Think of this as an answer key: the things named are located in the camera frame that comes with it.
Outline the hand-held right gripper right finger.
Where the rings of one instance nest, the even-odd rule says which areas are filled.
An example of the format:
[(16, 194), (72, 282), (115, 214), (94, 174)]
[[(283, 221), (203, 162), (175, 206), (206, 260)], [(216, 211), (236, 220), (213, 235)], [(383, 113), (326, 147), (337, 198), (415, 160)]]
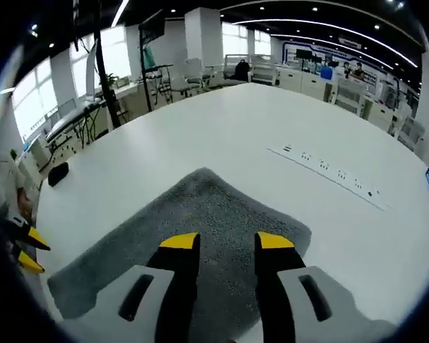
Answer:
[(381, 342), (395, 331), (362, 314), (348, 289), (306, 266), (283, 236), (255, 234), (255, 275), (265, 342)]

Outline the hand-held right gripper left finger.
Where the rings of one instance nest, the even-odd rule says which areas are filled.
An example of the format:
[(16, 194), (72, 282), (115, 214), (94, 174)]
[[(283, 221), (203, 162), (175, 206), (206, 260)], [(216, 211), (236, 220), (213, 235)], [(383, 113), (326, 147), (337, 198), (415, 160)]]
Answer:
[(95, 306), (63, 321), (75, 342), (187, 342), (197, 299), (200, 235), (164, 240), (145, 266), (103, 288)]

